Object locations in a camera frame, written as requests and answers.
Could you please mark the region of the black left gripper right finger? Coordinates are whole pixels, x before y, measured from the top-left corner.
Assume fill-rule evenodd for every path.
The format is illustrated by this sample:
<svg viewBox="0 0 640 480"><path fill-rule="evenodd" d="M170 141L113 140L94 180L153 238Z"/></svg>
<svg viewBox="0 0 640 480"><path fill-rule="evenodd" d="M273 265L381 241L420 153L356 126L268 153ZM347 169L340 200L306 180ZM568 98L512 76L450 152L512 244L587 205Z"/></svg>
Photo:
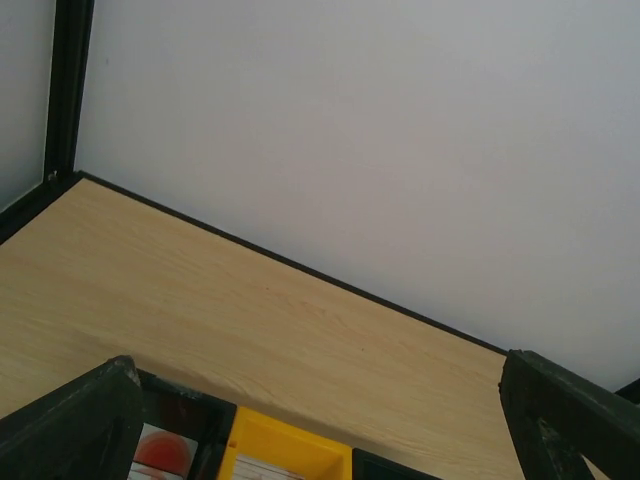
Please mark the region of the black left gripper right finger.
<svg viewBox="0 0 640 480"><path fill-rule="evenodd" d="M511 350L499 382L527 479L639 477L639 406L529 350Z"/></svg>

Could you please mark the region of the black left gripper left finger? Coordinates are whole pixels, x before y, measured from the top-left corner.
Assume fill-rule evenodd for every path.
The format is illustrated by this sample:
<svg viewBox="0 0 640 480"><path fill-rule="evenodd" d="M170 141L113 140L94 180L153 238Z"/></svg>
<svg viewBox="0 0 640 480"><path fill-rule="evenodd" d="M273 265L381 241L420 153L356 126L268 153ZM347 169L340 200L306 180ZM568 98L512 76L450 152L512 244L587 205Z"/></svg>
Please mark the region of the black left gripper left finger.
<svg viewBox="0 0 640 480"><path fill-rule="evenodd" d="M114 357L1 419L1 477L125 479L142 426L134 360Z"/></svg>

